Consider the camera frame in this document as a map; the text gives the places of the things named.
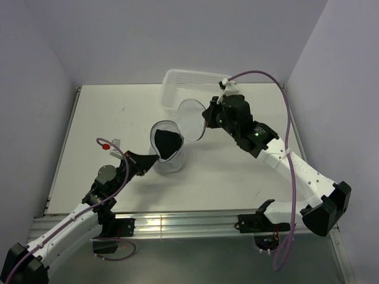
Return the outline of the black bra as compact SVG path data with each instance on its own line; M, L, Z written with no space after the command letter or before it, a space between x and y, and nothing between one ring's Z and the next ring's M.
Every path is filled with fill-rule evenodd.
M182 146L181 136L168 130L156 130L153 142L162 160L170 159Z

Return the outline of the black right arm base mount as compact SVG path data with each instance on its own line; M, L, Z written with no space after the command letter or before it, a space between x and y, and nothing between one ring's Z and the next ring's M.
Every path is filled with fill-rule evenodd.
M289 232L290 224L281 222L274 224L264 214L240 214L234 228L242 234L246 233L280 233Z

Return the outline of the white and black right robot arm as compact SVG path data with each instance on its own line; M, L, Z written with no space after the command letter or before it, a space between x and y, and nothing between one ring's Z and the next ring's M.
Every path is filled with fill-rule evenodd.
M236 145L282 177L293 187L290 203L268 201L256 216L257 226L270 230L275 224L301 221L311 232L326 236L348 209L352 188L323 176L268 125L255 121L243 95L214 96L202 113L208 128L221 128Z

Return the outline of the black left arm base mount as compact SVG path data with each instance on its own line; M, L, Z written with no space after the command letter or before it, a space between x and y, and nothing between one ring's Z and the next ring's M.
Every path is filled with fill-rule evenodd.
M134 225L134 218L115 218L102 226L100 236L105 238L132 237Z

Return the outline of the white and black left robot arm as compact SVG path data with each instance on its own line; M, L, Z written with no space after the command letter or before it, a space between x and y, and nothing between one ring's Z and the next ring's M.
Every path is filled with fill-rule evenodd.
M115 196L135 176L143 176L159 160L157 154L123 154L119 167L99 169L81 203L48 232L26 245L12 246L1 272L2 283L48 283L67 258L89 240L115 230Z

